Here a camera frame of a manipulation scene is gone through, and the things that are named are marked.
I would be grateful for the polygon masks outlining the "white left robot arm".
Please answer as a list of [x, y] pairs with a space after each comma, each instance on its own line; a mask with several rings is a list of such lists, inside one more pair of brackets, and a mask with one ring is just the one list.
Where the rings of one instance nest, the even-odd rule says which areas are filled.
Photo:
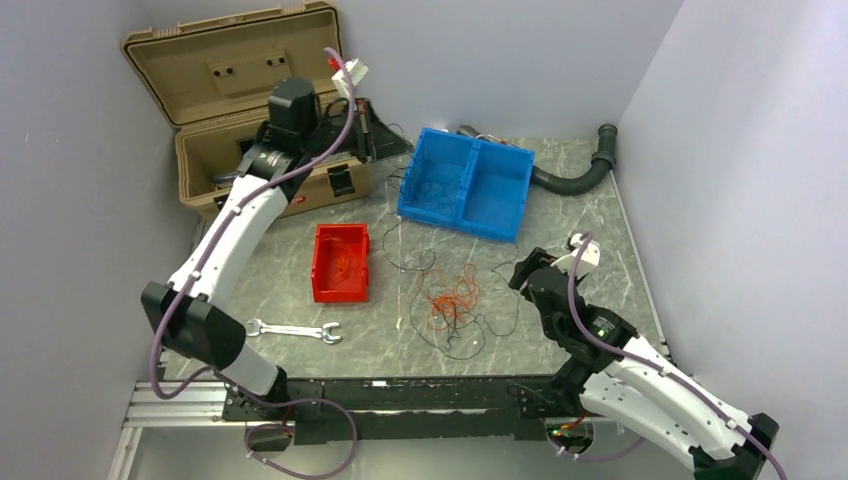
[[294, 199], [315, 166], [336, 153], [362, 162], [368, 151], [369, 118], [359, 108], [356, 74], [334, 78], [346, 112], [322, 120], [310, 81], [280, 81], [268, 99], [269, 117], [257, 128], [236, 170], [223, 210], [183, 265], [164, 283], [149, 283], [142, 306], [154, 331], [148, 367], [156, 371], [163, 350], [203, 363], [249, 392], [248, 407], [264, 420], [287, 406], [285, 371], [247, 342], [243, 324], [225, 309], [238, 275], [261, 237]]

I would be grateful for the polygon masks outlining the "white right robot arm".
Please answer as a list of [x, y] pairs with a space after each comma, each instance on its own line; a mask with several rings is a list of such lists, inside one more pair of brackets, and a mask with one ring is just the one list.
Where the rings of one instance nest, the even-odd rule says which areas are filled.
[[676, 458], [696, 479], [755, 479], [779, 431], [765, 413], [719, 400], [615, 312], [588, 304], [572, 254], [535, 248], [508, 282], [539, 312], [544, 335], [569, 355], [551, 380], [557, 411], [612, 419]]

